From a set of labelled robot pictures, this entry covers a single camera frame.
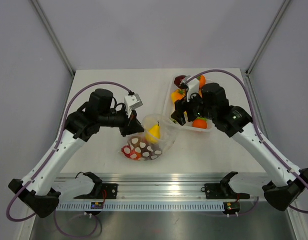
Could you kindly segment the white plastic food tray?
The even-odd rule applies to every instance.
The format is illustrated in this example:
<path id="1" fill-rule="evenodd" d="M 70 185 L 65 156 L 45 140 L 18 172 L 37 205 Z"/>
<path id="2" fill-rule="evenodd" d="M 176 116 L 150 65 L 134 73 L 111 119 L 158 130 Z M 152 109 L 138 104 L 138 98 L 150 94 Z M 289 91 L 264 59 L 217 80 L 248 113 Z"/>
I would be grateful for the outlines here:
<path id="1" fill-rule="evenodd" d="M 175 110 L 175 101 L 181 100 L 186 96 L 186 90 L 180 88 L 181 81 L 186 78 L 185 75 L 178 75 L 172 80 L 168 90 L 163 107 L 163 116 L 171 120 L 179 129 L 191 130 L 196 132 L 209 132 L 213 127 L 211 120 L 198 117 L 193 122 L 189 122 L 187 118 L 187 113 L 184 112 L 185 124 L 179 125 L 177 121 L 171 118 L 171 114 Z"/>

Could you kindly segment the yellow lemon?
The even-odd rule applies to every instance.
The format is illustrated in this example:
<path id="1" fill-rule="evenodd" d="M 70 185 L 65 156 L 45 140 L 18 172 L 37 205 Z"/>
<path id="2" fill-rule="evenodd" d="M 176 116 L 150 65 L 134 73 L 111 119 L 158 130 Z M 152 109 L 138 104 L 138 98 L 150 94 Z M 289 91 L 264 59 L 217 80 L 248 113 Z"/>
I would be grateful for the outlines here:
<path id="1" fill-rule="evenodd" d="M 147 134 L 145 135 L 146 140 L 149 143 L 157 144 L 158 140 L 160 139 L 160 125 L 156 123 L 150 130 L 148 130 Z"/>

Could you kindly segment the clear zip top bag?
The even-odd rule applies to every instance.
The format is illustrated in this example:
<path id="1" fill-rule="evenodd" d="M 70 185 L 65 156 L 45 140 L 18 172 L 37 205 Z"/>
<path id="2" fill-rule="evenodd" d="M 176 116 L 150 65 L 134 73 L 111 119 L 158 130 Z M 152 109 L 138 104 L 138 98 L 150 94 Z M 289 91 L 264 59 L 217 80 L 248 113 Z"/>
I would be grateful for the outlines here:
<path id="1" fill-rule="evenodd" d="M 134 161 L 153 161 L 174 144 L 179 126 L 161 114 L 151 114 L 142 121 L 144 132 L 129 135 L 121 154 Z"/>

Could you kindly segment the red orange bell pepper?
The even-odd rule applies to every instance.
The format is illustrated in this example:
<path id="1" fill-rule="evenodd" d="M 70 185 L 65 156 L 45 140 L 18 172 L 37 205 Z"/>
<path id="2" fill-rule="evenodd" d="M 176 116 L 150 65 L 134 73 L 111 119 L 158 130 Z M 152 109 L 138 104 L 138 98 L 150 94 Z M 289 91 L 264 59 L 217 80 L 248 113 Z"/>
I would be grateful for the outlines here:
<path id="1" fill-rule="evenodd" d="M 138 153 L 138 152 L 134 152 L 134 153 L 132 153 L 131 155 L 130 155 L 130 159 L 132 159 L 132 160 L 136 160 L 136 161 L 139 161 L 140 159 L 141 159 L 141 157 L 142 157 L 142 155 L 141 155 L 141 153 Z"/>

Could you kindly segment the purple grape bunch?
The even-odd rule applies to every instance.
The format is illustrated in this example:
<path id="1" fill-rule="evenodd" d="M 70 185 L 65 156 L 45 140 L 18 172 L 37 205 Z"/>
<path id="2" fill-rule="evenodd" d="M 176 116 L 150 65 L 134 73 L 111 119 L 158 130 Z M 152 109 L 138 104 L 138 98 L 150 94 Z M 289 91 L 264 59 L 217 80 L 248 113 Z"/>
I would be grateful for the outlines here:
<path id="1" fill-rule="evenodd" d="M 145 147 L 142 149 L 142 157 L 146 161 L 155 160 L 162 154 L 162 150 L 159 148 L 158 144 L 146 143 Z"/>

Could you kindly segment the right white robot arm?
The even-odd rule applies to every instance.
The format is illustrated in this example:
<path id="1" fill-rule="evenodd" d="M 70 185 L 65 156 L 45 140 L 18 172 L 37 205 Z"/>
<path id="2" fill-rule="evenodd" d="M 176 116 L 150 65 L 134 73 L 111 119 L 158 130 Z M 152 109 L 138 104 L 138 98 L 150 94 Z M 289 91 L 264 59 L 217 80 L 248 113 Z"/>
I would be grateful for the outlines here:
<path id="1" fill-rule="evenodd" d="M 240 106 L 229 103 L 223 87 L 208 83 L 201 89 L 183 83 L 185 96 L 177 100 L 171 118 L 184 125 L 198 117 L 209 119 L 215 127 L 245 148 L 266 171 L 271 181 L 262 186 L 267 202 L 285 211 L 308 187 L 308 168 L 299 168 L 265 138 L 253 118 Z"/>

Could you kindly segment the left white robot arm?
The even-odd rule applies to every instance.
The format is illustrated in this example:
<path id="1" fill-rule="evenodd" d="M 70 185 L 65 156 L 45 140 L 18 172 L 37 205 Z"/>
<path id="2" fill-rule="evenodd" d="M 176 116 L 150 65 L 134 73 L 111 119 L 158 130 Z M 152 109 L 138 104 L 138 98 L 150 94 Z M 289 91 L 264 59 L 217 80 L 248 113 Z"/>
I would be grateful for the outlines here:
<path id="1" fill-rule="evenodd" d="M 40 218 L 53 213 L 63 199 L 104 198 L 103 181 L 92 172 L 85 172 L 62 186 L 56 186 L 54 181 L 71 157 L 101 127 L 119 128 L 123 137 L 144 132 L 136 113 L 140 106 L 139 95 L 132 91 L 119 104 L 111 91 L 96 89 L 76 111 L 65 113 L 53 145 L 26 176 L 12 179 L 9 189 Z"/>

